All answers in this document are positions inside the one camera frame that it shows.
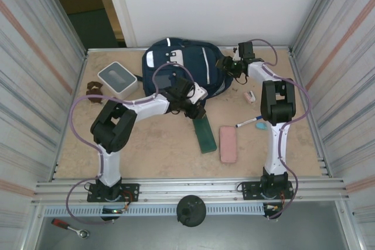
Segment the green pencil case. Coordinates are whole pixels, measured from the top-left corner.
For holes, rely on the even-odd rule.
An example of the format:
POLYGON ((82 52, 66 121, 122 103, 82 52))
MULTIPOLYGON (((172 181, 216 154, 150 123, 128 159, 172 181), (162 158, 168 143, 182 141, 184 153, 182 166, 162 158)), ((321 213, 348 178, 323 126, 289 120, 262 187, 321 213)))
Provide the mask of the green pencil case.
POLYGON ((202 119, 194 119, 193 126, 202 154, 217 150, 216 141, 207 116, 202 119))

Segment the navy blue backpack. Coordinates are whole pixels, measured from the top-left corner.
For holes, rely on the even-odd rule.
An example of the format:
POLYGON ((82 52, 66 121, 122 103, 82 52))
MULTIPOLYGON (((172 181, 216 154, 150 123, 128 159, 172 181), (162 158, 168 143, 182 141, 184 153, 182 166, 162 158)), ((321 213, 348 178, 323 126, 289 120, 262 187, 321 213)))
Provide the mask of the navy blue backpack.
POLYGON ((177 63, 184 67, 165 66, 157 73, 155 81, 160 90, 172 86, 178 77, 190 79, 185 70, 189 70, 194 82, 208 92, 201 104, 225 92, 233 78, 216 67, 216 62, 224 55, 220 49, 209 43, 196 40, 167 37, 154 43, 142 57, 142 76, 137 78, 143 83, 146 96, 155 92, 152 76, 155 70, 165 63, 177 63))

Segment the pink pencil case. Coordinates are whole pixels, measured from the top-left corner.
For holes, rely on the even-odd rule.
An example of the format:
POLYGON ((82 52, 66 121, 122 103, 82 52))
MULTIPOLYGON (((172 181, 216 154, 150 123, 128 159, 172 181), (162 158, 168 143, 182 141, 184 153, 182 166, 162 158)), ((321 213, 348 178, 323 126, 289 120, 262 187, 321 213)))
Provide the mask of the pink pencil case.
POLYGON ((220 128, 220 160, 227 164, 237 161, 237 137, 233 126, 220 128))

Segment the white marker with blue cap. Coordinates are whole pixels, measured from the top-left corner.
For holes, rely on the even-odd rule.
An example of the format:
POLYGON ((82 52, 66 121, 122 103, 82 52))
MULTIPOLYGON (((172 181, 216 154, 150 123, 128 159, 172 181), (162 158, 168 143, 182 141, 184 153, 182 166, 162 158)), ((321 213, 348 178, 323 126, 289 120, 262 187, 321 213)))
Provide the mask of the white marker with blue cap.
POLYGON ((236 128, 239 128, 239 127, 241 127, 241 126, 244 126, 244 125, 250 124, 250 123, 252 123, 252 122, 255 122, 255 121, 259 120, 259 119, 262 119, 262 116, 257 116, 257 117, 255 117, 255 118, 249 119, 249 120, 244 121, 244 122, 241 122, 241 123, 239 123, 239 124, 236 124, 235 127, 236 127, 236 128))

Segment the white and grey box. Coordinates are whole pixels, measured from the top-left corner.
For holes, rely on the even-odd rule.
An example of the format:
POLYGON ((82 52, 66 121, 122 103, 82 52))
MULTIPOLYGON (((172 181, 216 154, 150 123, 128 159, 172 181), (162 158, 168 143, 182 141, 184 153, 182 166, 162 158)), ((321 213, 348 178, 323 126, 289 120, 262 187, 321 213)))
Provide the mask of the white and grey box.
POLYGON ((115 97, 121 100, 126 99, 139 88, 137 77, 117 61, 99 71, 97 77, 115 97))

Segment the brown crumpled object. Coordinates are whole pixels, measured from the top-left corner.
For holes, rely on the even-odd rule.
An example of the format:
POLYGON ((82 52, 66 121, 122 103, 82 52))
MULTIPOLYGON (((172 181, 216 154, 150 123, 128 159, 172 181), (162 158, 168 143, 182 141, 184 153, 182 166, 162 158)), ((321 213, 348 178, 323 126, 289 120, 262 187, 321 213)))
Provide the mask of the brown crumpled object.
POLYGON ((86 94, 91 96, 88 98, 90 102, 101 104, 101 101, 102 101, 101 96, 103 95, 102 90, 101 90, 102 86, 103 85, 99 83, 98 81, 91 81, 87 83, 86 94))

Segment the black round knob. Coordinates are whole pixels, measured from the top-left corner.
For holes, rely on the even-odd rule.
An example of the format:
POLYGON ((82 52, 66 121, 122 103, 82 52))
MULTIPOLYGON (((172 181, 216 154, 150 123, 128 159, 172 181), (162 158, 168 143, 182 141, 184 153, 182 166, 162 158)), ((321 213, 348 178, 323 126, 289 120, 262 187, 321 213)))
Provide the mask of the black round knob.
POLYGON ((177 220, 186 227, 197 227, 206 218, 204 201, 196 195, 184 196, 177 205, 177 220))

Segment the small black controller board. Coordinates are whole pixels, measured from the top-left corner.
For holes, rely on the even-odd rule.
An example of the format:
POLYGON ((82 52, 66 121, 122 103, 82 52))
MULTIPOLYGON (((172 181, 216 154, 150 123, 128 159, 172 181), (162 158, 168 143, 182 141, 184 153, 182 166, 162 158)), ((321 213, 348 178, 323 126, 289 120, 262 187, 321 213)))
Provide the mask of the small black controller board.
POLYGON ((264 203, 263 207, 264 217, 268 220, 276 220, 278 217, 281 216, 281 212, 283 210, 283 205, 281 203, 264 203))
POLYGON ((104 207, 101 212, 101 219, 103 221, 115 221, 117 220, 121 214, 126 212, 127 208, 106 208, 104 207))

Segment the aluminium mounting rail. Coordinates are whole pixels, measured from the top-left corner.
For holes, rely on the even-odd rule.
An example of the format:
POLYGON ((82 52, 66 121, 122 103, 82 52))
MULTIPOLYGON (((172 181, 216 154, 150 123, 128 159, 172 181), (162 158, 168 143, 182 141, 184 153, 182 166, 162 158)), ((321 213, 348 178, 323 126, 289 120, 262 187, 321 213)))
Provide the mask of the aluminium mounting rail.
MULTIPOLYGON (((140 187, 138 204, 176 204, 187 195, 199 196, 207 203, 234 203, 243 201, 237 185, 256 178, 206 179, 124 179, 124 183, 137 183, 140 187)), ((348 200, 349 193, 341 178, 300 177, 294 202, 348 200)), ((77 179, 38 183, 32 204, 62 205, 77 179)))

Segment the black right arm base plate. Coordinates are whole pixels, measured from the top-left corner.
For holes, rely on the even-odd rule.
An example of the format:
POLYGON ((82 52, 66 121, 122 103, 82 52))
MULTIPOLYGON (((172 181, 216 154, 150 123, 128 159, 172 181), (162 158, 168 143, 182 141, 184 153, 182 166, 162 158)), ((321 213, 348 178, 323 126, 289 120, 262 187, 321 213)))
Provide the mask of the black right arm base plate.
POLYGON ((267 187, 260 181, 245 181, 241 183, 244 200, 281 200, 291 199, 294 195, 294 188, 289 181, 286 187, 267 187))

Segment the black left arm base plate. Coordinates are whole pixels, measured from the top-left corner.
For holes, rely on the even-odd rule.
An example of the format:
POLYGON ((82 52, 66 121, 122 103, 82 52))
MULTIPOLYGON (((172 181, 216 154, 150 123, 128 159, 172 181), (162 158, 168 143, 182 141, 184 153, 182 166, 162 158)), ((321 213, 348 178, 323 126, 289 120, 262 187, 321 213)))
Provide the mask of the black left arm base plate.
POLYGON ((139 184, 120 183, 107 187, 99 182, 89 185, 87 201, 89 203, 137 202, 138 196, 139 184))

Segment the white door frame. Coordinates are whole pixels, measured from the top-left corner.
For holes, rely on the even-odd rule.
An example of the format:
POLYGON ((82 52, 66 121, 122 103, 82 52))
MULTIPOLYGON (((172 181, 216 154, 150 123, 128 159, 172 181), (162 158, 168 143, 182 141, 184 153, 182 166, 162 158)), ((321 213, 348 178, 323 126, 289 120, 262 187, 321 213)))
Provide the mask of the white door frame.
POLYGON ((134 28, 129 15, 126 0, 112 0, 115 13, 119 21, 122 35, 128 47, 137 47, 138 43, 135 37, 134 28))

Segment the red handled ratchet wrench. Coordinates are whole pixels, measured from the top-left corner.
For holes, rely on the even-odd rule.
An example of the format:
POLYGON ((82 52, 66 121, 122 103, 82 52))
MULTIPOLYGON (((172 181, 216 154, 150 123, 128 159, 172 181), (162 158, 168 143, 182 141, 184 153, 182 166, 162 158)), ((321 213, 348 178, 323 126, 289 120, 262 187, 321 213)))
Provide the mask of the red handled ratchet wrench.
POLYGON ((62 221, 62 220, 57 219, 57 218, 52 219, 51 224, 56 226, 56 227, 62 228, 64 230, 73 231, 81 239, 87 239, 90 236, 90 233, 87 230, 80 230, 80 229, 74 228, 70 224, 68 224, 67 222, 62 221))

